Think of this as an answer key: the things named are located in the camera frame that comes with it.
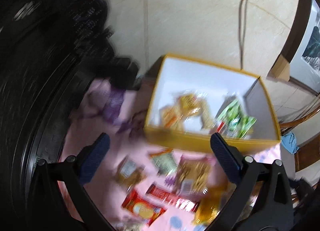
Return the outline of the green apple candy bag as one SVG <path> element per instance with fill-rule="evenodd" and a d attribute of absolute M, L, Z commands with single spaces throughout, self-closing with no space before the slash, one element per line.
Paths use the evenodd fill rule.
<path fill-rule="evenodd" d="M 240 100 L 232 97 L 216 117 L 219 123 L 217 131 L 227 138 L 245 139 L 248 133 L 252 133 L 256 121 L 255 117 L 247 114 Z"/>

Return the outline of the clear round cookie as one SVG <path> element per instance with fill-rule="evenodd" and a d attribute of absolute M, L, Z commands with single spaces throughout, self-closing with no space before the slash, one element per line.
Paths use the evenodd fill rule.
<path fill-rule="evenodd" d="M 138 165 L 126 156 L 117 167 L 115 181 L 128 193 L 136 185 L 146 179 L 143 165 Z"/>

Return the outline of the orange translucent snack packet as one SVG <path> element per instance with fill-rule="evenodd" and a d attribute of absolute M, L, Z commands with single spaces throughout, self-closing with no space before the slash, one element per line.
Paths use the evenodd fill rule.
<path fill-rule="evenodd" d="M 227 183 L 225 185 L 207 188 L 204 197 L 200 200 L 192 224 L 211 224 L 220 213 L 226 201 L 230 198 L 235 187 L 236 185 Z"/>

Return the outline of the pink packet of crackers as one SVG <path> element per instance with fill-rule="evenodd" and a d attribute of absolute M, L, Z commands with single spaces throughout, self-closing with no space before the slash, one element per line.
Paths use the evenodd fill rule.
<path fill-rule="evenodd" d="M 212 156 L 181 156 L 177 167 L 174 192 L 181 196 L 200 196 L 208 187 L 215 160 Z"/>

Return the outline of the red chocolate bar wrapper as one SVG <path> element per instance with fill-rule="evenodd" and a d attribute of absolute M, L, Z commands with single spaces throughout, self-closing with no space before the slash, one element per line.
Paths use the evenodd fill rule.
<path fill-rule="evenodd" d="M 177 195 L 158 186 L 156 183 L 150 185 L 145 194 L 161 201 L 164 204 L 190 213 L 195 213 L 200 204 L 199 201 L 192 201 L 184 196 Z"/>

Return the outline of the small orange green candy packet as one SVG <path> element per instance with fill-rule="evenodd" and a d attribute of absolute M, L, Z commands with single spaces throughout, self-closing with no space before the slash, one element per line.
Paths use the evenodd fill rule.
<path fill-rule="evenodd" d="M 149 153 L 148 156 L 157 169 L 158 175 L 168 176 L 176 172 L 178 165 L 172 149 Z"/>

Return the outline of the small bread yellow packet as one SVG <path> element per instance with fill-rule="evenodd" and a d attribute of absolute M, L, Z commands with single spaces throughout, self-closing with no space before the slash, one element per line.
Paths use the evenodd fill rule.
<path fill-rule="evenodd" d="M 195 92 L 181 94 L 176 99 L 181 118 L 186 120 L 190 117 L 202 116 L 205 113 L 206 99 Z"/>

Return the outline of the red round biscuit packet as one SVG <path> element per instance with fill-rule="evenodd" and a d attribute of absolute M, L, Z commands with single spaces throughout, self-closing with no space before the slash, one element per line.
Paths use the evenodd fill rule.
<path fill-rule="evenodd" d="M 135 189 L 132 189 L 127 194 L 121 207 L 142 220 L 147 226 L 151 226 L 167 211 L 166 208 L 154 204 L 142 197 Z"/>

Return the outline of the orange rice crisp block packet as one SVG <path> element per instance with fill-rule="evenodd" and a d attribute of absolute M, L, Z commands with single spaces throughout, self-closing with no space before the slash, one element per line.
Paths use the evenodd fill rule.
<path fill-rule="evenodd" d="M 169 130 L 185 131 L 184 122 L 188 113 L 188 110 L 178 104 L 167 105 L 160 110 L 161 126 Z"/>

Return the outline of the clear packet white balls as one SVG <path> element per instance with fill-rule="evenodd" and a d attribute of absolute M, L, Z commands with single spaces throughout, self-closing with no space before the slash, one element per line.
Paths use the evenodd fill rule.
<path fill-rule="evenodd" d="M 141 231 L 143 225 L 139 222 L 121 222 L 116 224 L 117 231 Z"/>

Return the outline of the pink floral tablecloth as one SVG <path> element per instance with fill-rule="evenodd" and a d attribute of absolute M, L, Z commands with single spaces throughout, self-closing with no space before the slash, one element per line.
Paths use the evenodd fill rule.
<path fill-rule="evenodd" d="M 160 104 L 160 109 L 166 105 L 173 104 L 175 99 L 192 92 L 196 89 L 180 86 L 169 82 L 160 86 L 161 93 L 165 94 L 164 103 Z M 82 148 L 92 144 L 102 133 L 109 135 L 110 149 L 104 157 L 101 165 L 93 179 L 85 185 L 90 198 L 104 217 L 112 224 L 119 224 L 123 219 L 133 218 L 126 210 L 121 209 L 121 204 L 125 199 L 125 190 L 114 180 L 116 167 L 129 156 L 138 165 L 144 168 L 147 178 L 137 185 L 136 189 L 144 194 L 153 181 L 164 186 L 165 177 L 157 175 L 157 169 L 150 161 L 148 153 L 159 152 L 165 147 L 149 143 L 143 132 L 145 116 L 155 82 L 143 80 L 138 91 L 125 91 L 124 101 L 120 108 L 119 121 L 125 123 L 133 120 L 129 129 L 118 132 L 119 125 L 107 122 L 102 115 L 103 105 L 111 98 L 111 85 L 107 79 L 95 79 L 86 91 L 80 106 L 71 115 L 71 126 L 68 129 L 63 150 L 59 161 L 64 161 L 68 156 L 78 155 Z M 169 220 L 172 216 L 177 216 L 182 220 L 181 230 L 192 230 L 191 213 L 167 207 L 167 211 L 160 219 L 156 220 L 150 228 L 143 227 L 141 230 L 169 230 Z"/>

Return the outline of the blue cloth on chair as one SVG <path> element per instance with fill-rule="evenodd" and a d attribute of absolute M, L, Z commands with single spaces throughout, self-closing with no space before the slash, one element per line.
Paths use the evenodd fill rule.
<path fill-rule="evenodd" d="M 296 136 L 292 132 L 288 132 L 281 137 L 281 145 L 292 155 L 299 150 Z"/>

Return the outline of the framed lotus painting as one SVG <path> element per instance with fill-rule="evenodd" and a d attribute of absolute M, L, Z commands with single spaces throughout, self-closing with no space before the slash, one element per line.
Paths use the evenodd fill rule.
<path fill-rule="evenodd" d="M 291 46 L 286 53 L 290 79 L 319 94 L 319 4 L 316 0 L 298 1 L 290 33 Z"/>

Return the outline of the dark carved wooden furniture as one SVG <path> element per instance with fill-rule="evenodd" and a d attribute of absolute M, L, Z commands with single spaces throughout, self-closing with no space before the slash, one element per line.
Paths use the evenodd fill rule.
<path fill-rule="evenodd" d="M 56 162 L 69 114 L 94 79 L 118 89 L 139 64 L 118 55 L 107 0 L 1 0 L 1 221 L 23 217 L 34 166 Z"/>

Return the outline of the cardboard frame corner protector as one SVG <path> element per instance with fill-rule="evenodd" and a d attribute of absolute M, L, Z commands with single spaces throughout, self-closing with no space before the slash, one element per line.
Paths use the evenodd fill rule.
<path fill-rule="evenodd" d="M 290 63 L 280 54 L 268 73 L 269 77 L 288 82 L 290 80 Z"/>

